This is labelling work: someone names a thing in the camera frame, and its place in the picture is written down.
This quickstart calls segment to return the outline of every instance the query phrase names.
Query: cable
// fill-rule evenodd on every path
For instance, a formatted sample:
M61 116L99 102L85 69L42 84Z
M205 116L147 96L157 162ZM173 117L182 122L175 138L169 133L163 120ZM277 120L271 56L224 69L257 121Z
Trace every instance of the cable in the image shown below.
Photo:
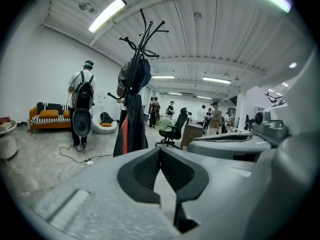
M79 162L79 161L75 160L73 157L61 153L61 149L69 150L69 149L71 148L72 144L73 144L73 143L71 143L71 145L70 145L68 148L66 148L66 147L64 147L64 146L60 147L60 155L61 155L61 156L64 156L64 157L67 157L67 158L71 158L73 161L75 161L75 162L78 163L78 164L82 164L82 163L84 163L84 162L91 161L93 158L109 157L109 156L112 156L112 155L114 154L114 153L112 153L112 154L106 154L106 155L95 155L95 156L93 156L93 157L91 157L91 158L88 158L88 159L82 161L82 162Z
M72 84L74 83L74 81L76 81L76 79L77 79L80 75L81 75L81 71L80 71L80 74L78 74L78 76L71 82L71 84L70 84L69 87L68 87L68 90L67 90L67 92L68 92L68 100L66 101L66 104L65 104L65 107L66 107L66 108L68 107L69 97L70 97L70 94L71 94L71 92L69 92L69 88L72 86Z

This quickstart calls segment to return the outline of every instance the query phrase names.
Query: orange sofa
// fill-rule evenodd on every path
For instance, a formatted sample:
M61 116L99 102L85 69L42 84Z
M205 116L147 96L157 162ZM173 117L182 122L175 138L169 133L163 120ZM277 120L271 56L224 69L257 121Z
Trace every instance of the orange sofa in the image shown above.
M58 118L39 118L42 110L58 110L59 116ZM33 129L71 128L70 118L64 118L64 110L69 110L69 106L38 102L29 112L31 133Z

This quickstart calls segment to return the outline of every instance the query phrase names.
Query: black jacket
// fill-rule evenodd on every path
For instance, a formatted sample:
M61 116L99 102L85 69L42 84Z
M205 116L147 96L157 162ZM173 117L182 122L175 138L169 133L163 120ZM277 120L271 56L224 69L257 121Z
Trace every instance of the black jacket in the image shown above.
M113 157L147 148L148 142L145 132L145 119L141 96L135 94L131 96L128 101L127 115L119 127Z

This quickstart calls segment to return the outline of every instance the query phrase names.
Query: white stool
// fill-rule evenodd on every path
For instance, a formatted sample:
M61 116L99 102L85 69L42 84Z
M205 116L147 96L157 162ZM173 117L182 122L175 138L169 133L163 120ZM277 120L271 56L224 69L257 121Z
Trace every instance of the white stool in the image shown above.
M7 162L18 150L17 141L12 136L4 136L0 138L0 158Z

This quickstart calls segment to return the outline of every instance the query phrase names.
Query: striped cushion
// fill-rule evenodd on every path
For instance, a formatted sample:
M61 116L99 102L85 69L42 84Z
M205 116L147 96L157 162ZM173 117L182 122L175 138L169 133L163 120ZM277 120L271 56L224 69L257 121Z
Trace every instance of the striped cushion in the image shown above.
M40 124L50 124L50 123L63 123L70 122L70 118L64 118L62 114L59 115L59 118L39 118L39 115L35 115L31 120L31 125L40 125Z

